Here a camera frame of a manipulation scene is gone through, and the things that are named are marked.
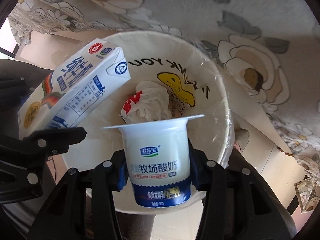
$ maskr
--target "floral tablecloth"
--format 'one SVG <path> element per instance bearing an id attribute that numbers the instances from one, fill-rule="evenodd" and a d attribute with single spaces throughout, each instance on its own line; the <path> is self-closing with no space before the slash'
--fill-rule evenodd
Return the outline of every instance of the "floral tablecloth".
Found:
<path id="1" fill-rule="evenodd" d="M 320 26 L 304 0 L 18 0 L 12 31 L 155 30 L 206 52 L 264 108 L 320 184 Z"/>
<path id="2" fill-rule="evenodd" d="M 308 178 L 294 184 L 301 213 L 313 211 L 320 201 L 320 185 Z"/>

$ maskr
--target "floral pattern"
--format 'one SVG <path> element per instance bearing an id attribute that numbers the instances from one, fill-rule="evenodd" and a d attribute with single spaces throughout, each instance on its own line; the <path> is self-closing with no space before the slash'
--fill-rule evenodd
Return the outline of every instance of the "floral pattern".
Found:
<path id="1" fill-rule="evenodd" d="M 305 179 L 294 184 L 301 213 L 315 209 L 320 201 L 320 186 L 313 179 Z"/>
<path id="2" fill-rule="evenodd" d="M 219 60 L 231 76 L 270 111 L 290 96 L 278 58 L 266 47 L 232 34 L 218 44 Z"/>
<path id="3" fill-rule="evenodd" d="M 315 162 L 310 157 L 299 155 L 299 159 L 297 160 L 298 164 L 304 167 L 307 171 L 318 171 L 319 163 Z"/>
<path id="4" fill-rule="evenodd" d="M 156 31 L 156 32 L 162 32 L 162 33 L 167 33 L 167 34 L 171 34 L 177 37 L 182 37 L 182 33 L 179 29 L 176 28 L 169 28 L 166 25 L 154 25 L 154 24 L 150 24 L 150 28 L 148 28 L 149 30 L 152 31 Z"/>
<path id="5" fill-rule="evenodd" d="M 34 0 L 18 0 L 18 5 L 25 11 L 31 11 L 32 7 L 35 5 Z"/>
<path id="6" fill-rule="evenodd" d="M 312 132 L 308 128 L 293 123 L 286 123 L 284 127 L 288 130 L 288 135 L 284 137 L 295 142 L 296 146 L 294 150 L 305 150 L 308 145 L 311 145 L 313 148 L 315 148 L 315 150 L 319 151 L 320 137 L 312 134 Z"/>
<path id="7" fill-rule="evenodd" d="M 75 6 L 72 6 L 70 3 L 56 2 L 52 3 L 52 7 L 58 8 L 59 10 L 66 12 L 68 15 L 75 19 L 83 19 L 83 14 L 80 12 L 80 10 Z"/>
<path id="8" fill-rule="evenodd" d="M 45 12 L 43 9 L 38 8 L 33 12 L 33 17 L 42 22 L 51 22 L 53 24 L 58 23 L 59 26 L 71 24 L 71 22 L 67 20 L 68 16 L 65 14 L 61 14 L 61 11 L 58 9 L 54 12 L 52 10 L 47 10 Z"/>
<path id="9" fill-rule="evenodd" d="M 287 145 L 292 151 L 300 152 L 308 147 L 308 143 L 304 142 L 303 140 L 297 138 L 290 138 L 286 135 L 284 135 L 284 141 L 287 143 Z"/>

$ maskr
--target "white yogurt cup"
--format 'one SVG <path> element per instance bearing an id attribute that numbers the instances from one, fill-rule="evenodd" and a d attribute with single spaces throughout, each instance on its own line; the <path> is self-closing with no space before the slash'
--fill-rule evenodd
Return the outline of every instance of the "white yogurt cup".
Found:
<path id="1" fill-rule="evenodd" d="M 138 205 L 170 207 L 189 199 L 191 180 L 187 122 L 203 116 L 103 128 L 119 128 L 122 133 L 127 167 Z"/>

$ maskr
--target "milk carton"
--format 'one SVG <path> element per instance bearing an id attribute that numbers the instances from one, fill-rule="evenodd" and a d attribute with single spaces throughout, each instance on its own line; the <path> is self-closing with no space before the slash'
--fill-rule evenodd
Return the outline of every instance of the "milk carton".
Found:
<path id="1" fill-rule="evenodd" d="M 95 39 L 57 67 L 23 104 L 20 139 L 35 130 L 76 127 L 128 80 L 122 49 Z"/>

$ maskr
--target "carton logo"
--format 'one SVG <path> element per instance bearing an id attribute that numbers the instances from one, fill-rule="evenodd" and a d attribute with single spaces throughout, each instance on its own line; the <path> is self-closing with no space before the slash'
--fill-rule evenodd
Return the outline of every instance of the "carton logo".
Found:
<path id="1" fill-rule="evenodd" d="M 123 74 L 124 72 L 127 71 L 127 68 L 128 68 L 127 63 L 126 63 L 125 61 L 123 61 L 123 62 L 120 62 L 120 63 L 116 66 L 115 72 L 116 72 L 116 74 L 121 75 L 121 74 Z"/>
<path id="2" fill-rule="evenodd" d="M 40 110 L 40 107 L 41 107 L 40 102 L 33 102 L 29 106 L 28 111 L 26 112 L 26 116 L 24 117 L 24 123 L 23 123 L 24 128 L 27 129 L 32 124 L 33 120 L 36 118 L 36 115 Z"/>
<path id="3" fill-rule="evenodd" d="M 140 153 L 143 157 L 154 157 L 159 154 L 157 147 L 143 147 L 140 149 Z"/>
<path id="4" fill-rule="evenodd" d="M 102 47 L 103 47 L 103 45 L 100 42 L 93 44 L 89 49 L 89 53 L 94 54 L 94 53 L 98 52 L 100 49 L 102 49 Z"/>
<path id="5" fill-rule="evenodd" d="M 107 55 L 110 51 L 112 51 L 111 48 L 104 48 L 104 49 L 100 52 L 100 54 L 104 56 L 104 55 Z"/>

